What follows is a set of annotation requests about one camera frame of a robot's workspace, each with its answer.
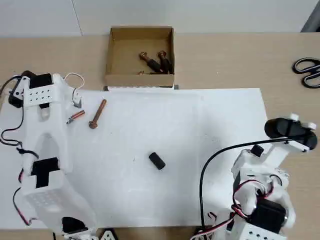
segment wooden table surface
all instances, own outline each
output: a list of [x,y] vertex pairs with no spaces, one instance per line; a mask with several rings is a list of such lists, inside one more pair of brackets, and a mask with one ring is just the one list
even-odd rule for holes
[[[320,89],[301,85],[291,71],[303,57],[320,58],[318,33],[217,33],[175,35],[175,84],[180,89],[261,88],[269,118],[297,113],[320,125]],[[0,83],[13,74],[76,72],[85,89],[102,90],[108,36],[2,38]],[[320,147],[290,155],[282,167],[290,173],[288,192],[296,210],[290,240],[318,240]],[[189,239],[193,227],[117,228],[119,240]],[[48,230],[0,231],[0,239],[52,239]]]

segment cardboard box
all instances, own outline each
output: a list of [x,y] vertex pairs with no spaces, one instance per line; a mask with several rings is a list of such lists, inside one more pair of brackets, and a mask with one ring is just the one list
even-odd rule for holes
[[109,35],[105,81],[107,86],[162,86],[172,87],[174,74],[148,74],[153,70],[139,54],[147,52],[149,58],[160,63],[158,52],[175,66],[174,30],[171,26],[112,27]]

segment white wall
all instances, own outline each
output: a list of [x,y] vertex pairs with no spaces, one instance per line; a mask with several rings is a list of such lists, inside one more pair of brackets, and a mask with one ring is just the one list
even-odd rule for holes
[[80,35],[70,0],[0,0],[0,37]]
[[300,32],[318,0],[0,0],[0,37],[105,34],[114,25],[178,33]]

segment scissors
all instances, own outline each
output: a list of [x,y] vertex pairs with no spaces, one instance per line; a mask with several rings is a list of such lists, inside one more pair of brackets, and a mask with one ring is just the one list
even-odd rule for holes
[[[305,68],[298,68],[299,64],[301,63],[311,63],[311,66],[307,66]],[[320,59],[316,59],[313,57],[304,57],[296,61],[292,65],[292,71],[296,74],[309,74],[302,78],[301,83],[303,86],[309,89],[319,89],[320,83],[318,84],[311,84],[308,82],[311,79],[315,79],[320,77]]]

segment copper screw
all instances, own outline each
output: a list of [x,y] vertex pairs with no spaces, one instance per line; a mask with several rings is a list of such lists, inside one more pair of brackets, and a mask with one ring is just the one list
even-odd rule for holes
[[92,121],[89,122],[89,128],[91,129],[95,129],[96,127],[98,127],[98,119],[102,113],[102,110],[104,109],[104,107],[106,106],[107,100],[103,99],[102,102],[100,103],[100,106],[98,108],[98,110],[96,111],[94,118]]
[[146,62],[150,61],[150,58],[147,56],[147,53],[145,51],[140,52],[139,56],[140,56],[140,58],[142,58]]
[[166,59],[166,56],[167,56],[167,53],[165,51],[160,51],[158,52],[158,57],[162,60],[165,60]]

